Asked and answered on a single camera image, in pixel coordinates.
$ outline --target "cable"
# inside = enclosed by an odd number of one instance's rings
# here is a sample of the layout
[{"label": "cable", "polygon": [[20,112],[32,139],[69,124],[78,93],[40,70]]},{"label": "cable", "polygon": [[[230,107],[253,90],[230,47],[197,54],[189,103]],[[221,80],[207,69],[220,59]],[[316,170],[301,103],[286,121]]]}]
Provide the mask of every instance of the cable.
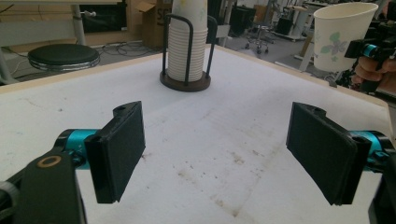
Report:
[{"label": "cable", "polygon": [[6,9],[1,10],[0,13],[3,13],[3,12],[5,12],[5,11],[7,11],[9,8],[11,8],[11,7],[13,7],[13,6],[14,6],[14,4],[12,4],[12,5],[9,6],[9,7],[6,7]]},{"label": "cable", "polygon": [[108,55],[121,55],[125,57],[141,57],[149,53],[157,53],[159,52],[158,50],[153,50],[149,49],[147,47],[144,47],[142,44],[138,43],[126,43],[126,42],[120,42],[117,43],[116,46],[112,46],[112,44],[105,44],[103,45],[100,50],[100,55],[102,54],[108,54]]},{"label": "cable", "polygon": [[41,13],[40,5],[38,5],[37,11],[38,11],[38,14],[40,15],[40,20],[43,21],[43,14]]},{"label": "cable", "polygon": [[11,75],[14,75],[14,73],[16,73],[16,72],[18,71],[18,69],[19,69],[21,63],[26,63],[26,62],[29,62],[29,60],[23,60],[23,61],[18,62],[18,63],[17,63],[17,66],[16,66],[15,69],[14,69],[14,71],[11,72]]},{"label": "cable", "polygon": [[2,17],[8,16],[39,16],[39,15],[71,15],[71,12],[65,11],[48,11],[48,12],[35,12],[35,11],[19,11],[19,10],[9,10],[8,12],[13,12],[12,14],[5,14]]},{"label": "cable", "polygon": [[18,55],[18,56],[20,56],[20,57],[27,58],[27,56],[22,55],[22,54],[19,54],[18,52],[15,52],[15,51],[12,50],[10,47],[2,47],[1,49],[6,49],[6,50],[7,50],[8,52],[10,52],[10,53],[14,53],[14,54],[16,54],[16,55]]},{"label": "cable", "polygon": [[[29,74],[25,74],[23,76],[15,77],[15,79],[17,79],[18,81],[33,80],[33,79],[37,79],[37,78],[42,78],[42,77],[44,77],[45,75],[48,75],[48,74],[51,74],[51,72],[45,71],[45,72],[29,73]],[[27,78],[25,80],[21,80],[21,78],[37,76],[37,75],[39,75],[39,77]]]}]

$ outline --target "white table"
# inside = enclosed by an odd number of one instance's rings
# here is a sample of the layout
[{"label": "white table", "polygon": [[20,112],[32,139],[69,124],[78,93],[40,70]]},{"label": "white table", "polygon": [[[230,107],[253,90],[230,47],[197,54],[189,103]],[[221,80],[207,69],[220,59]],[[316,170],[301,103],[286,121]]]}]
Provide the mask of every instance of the white table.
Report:
[{"label": "white table", "polygon": [[170,90],[161,69],[154,55],[1,87],[0,179],[63,130],[100,129],[114,107],[142,101],[145,159],[120,203],[97,204],[90,172],[78,171],[90,223],[369,223],[381,175],[363,174],[353,205],[329,206],[286,149],[291,103],[392,137],[387,104],[223,48],[205,91]]}]

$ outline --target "stool seat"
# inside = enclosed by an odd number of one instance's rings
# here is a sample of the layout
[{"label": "stool seat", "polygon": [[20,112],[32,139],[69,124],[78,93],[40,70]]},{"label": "stool seat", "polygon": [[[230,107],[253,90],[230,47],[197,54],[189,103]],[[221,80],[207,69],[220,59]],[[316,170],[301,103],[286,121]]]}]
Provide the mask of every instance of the stool seat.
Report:
[{"label": "stool seat", "polygon": [[253,23],[253,27],[260,30],[271,30],[270,26],[259,23]]},{"label": "stool seat", "polygon": [[97,50],[77,44],[43,46],[29,51],[27,57],[33,67],[55,72],[90,68],[100,62]]}]

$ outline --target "metal leg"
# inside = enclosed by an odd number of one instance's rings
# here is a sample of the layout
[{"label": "metal leg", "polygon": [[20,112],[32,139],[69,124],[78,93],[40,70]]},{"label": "metal leg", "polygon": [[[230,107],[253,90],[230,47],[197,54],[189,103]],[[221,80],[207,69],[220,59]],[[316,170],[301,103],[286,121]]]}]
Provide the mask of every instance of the metal leg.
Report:
[{"label": "metal leg", "polygon": [[4,57],[3,51],[0,49],[0,82],[4,84],[12,84],[19,82],[17,79],[13,78],[8,71],[6,64],[6,58]]},{"label": "metal leg", "polygon": [[77,41],[80,45],[87,45],[85,42],[84,28],[82,26],[82,18],[79,10],[79,5],[71,6],[73,11],[73,24],[75,27],[75,33],[77,37]]},{"label": "metal leg", "polygon": [[258,26],[258,33],[257,33],[257,38],[256,40],[250,40],[248,39],[248,43],[254,43],[255,45],[257,45],[257,54],[261,54],[262,53],[262,45],[265,46],[265,53],[268,53],[268,44],[267,44],[267,40],[266,40],[266,36],[265,36],[265,32],[267,31],[266,26]]},{"label": "metal leg", "polygon": [[304,72],[309,65],[309,61],[311,61],[311,57],[314,54],[314,43],[311,41],[309,43],[308,48],[305,51],[305,55],[303,57],[303,61],[300,64],[299,70]]}]

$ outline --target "office chair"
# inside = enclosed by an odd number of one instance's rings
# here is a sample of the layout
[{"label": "office chair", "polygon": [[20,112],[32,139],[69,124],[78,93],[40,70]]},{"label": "office chair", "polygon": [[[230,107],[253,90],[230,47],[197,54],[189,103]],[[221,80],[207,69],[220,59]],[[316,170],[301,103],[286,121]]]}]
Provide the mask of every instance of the office chair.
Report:
[{"label": "office chair", "polygon": [[253,22],[253,27],[250,29],[251,32],[249,32],[249,36],[247,37],[245,49],[250,49],[250,44],[254,44],[257,46],[257,54],[262,53],[262,46],[266,47],[264,53],[268,53],[268,42],[274,44],[274,40],[265,36],[266,33],[270,32],[270,29],[271,28],[264,23]]},{"label": "office chair", "polygon": [[[0,48],[49,40],[77,39],[78,44],[53,44],[28,52],[29,63],[40,70],[66,72],[96,66],[99,53],[85,46],[85,36],[78,5],[72,6],[73,17],[56,21],[0,22]],[[19,82],[9,72],[0,50],[0,83]]]},{"label": "office chair", "polygon": [[250,44],[254,44],[257,46],[256,52],[257,54],[262,53],[262,46],[265,46],[265,53],[268,53],[268,43],[274,44],[275,41],[265,34],[270,33],[273,29],[271,25],[271,10],[274,10],[278,15],[281,15],[281,11],[279,9],[276,0],[269,0],[267,7],[265,9],[265,18],[261,22],[252,22],[252,27],[249,32],[249,36],[247,38],[247,43],[245,45],[245,49],[250,49]]}]

